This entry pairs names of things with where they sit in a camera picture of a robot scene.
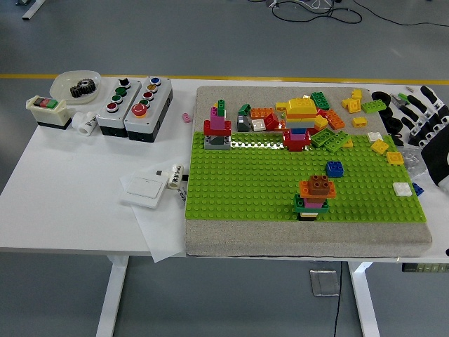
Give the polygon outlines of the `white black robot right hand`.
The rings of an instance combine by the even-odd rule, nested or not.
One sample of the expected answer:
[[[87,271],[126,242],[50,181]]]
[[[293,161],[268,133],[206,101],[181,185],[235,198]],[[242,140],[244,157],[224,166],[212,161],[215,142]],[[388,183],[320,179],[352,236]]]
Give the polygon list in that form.
[[[430,102],[427,107],[413,95],[407,101],[416,107],[421,115],[402,105],[400,111],[405,117],[402,123],[409,128],[408,143],[418,146],[433,182],[445,192],[448,191],[448,106],[427,86],[420,88]]]

